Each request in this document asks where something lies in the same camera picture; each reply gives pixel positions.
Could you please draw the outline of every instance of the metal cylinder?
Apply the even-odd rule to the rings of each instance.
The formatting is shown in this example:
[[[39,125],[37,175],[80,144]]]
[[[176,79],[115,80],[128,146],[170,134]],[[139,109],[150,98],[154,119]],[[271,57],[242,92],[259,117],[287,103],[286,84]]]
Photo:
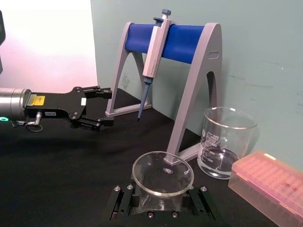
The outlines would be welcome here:
[[[0,117],[10,121],[25,120],[25,106],[30,97],[29,89],[0,88]]]

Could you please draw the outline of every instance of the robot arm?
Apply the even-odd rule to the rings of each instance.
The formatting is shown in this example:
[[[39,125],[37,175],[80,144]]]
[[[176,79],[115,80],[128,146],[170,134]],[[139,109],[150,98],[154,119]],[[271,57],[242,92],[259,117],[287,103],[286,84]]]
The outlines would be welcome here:
[[[75,87],[66,94],[33,93],[29,89],[0,88],[0,120],[11,121],[14,127],[25,126],[40,132],[42,118],[63,118],[73,128],[99,131],[101,125],[112,126],[114,118],[86,117],[86,101],[90,98],[109,99],[112,92],[95,87]]]

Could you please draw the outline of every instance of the white backdrop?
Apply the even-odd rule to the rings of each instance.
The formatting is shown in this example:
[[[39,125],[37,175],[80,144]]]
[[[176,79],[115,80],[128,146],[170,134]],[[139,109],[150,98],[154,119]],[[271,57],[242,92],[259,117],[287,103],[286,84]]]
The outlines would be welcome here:
[[[69,92],[96,86],[90,0],[1,0],[0,87]]]

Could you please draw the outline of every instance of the black tablecloth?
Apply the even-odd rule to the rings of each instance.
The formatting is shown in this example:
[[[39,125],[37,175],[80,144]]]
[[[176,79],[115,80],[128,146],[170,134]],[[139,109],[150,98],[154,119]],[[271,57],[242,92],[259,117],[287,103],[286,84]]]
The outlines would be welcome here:
[[[122,90],[116,106],[139,101]],[[88,100],[88,116],[104,116],[107,102]],[[101,132],[72,129],[64,120],[42,120],[44,130],[0,124],[0,226],[96,226],[113,186],[130,179],[143,153],[165,151],[173,121],[154,109],[115,118]],[[182,148],[199,141],[186,131]],[[228,181],[205,175],[190,162],[195,185],[205,185],[223,218],[235,227],[274,227],[269,219],[228,188]]]

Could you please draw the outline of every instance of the white label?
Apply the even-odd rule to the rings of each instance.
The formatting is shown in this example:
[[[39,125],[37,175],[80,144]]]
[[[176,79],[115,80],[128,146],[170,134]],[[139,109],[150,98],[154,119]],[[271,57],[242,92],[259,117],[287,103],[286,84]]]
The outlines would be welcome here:
[[[265,153],[264,156],[266,156],[266,157],[268,157],[268,158],[270,158],[270,159],[272,159],[272,160],[276,160],[275,157],[273,157],[273,156],[271,156],[271,155],[269,155],[269,154],[267,154],[267,153]]]
[[[46,116],[57,116],[56,112],[45,112]]]
[[[34,105],[36,96],[37,95],[35,95],[35,94],[30,95],[28,103],[27,103],[28,106],[33,106]]]
[[[81,99],[81,105],[83,106],[83,105],[86,105],[86,98],[82,98]]]

